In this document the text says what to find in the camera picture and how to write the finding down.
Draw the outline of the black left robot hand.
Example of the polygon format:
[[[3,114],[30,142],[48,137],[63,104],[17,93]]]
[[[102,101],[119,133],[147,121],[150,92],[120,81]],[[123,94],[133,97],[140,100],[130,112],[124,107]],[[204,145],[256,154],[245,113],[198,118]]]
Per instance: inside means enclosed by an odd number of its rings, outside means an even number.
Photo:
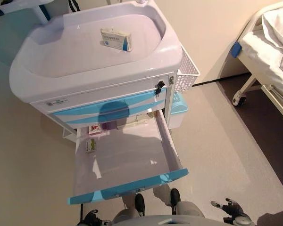
[[[80,222],[80,225],[85,226],[110,226],[110,220],[101,220],[97,217],[98,210],[91,210],[85,218]]]

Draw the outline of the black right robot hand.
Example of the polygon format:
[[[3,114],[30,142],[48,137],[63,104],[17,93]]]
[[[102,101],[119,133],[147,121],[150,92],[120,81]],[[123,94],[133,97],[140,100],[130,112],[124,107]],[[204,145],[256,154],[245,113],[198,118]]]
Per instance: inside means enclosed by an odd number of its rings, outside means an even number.
[[[220,204],[216,201],[211,201],[211,205],[223,210],[225,213],[227,213],[228,215],[230,215],[231,217],[238,217],[238,216],[243,216],[244,212],[242,207],[238,204],[238,202],[230,199],[230,198],[226,198],[225,199],[227,204]]]

